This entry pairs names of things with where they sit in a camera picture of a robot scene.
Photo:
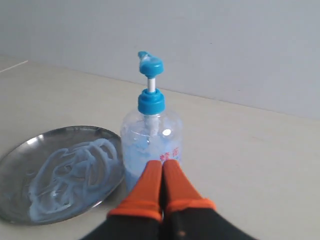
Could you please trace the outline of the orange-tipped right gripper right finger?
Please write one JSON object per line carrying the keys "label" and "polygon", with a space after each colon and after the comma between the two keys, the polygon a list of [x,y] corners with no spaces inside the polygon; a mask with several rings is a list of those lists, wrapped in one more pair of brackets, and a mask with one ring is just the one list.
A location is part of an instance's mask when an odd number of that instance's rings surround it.
{"label": "orange-tipped right gripper right finger", "polygon": [[253,240],[216,210],[216,205],[193,187],[177,160],[162,166],[165,205],[163,240]]}

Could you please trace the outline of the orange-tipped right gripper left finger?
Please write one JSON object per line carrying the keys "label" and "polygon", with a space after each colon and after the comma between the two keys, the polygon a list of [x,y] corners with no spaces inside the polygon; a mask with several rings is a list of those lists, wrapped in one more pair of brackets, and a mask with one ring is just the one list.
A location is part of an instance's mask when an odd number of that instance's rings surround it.
{"label": "orange-tipped right gripper left finger", "polygon": [[128,196],[84,240],[157,240],[163,213],[160,207],[162,163],[149,161]]}

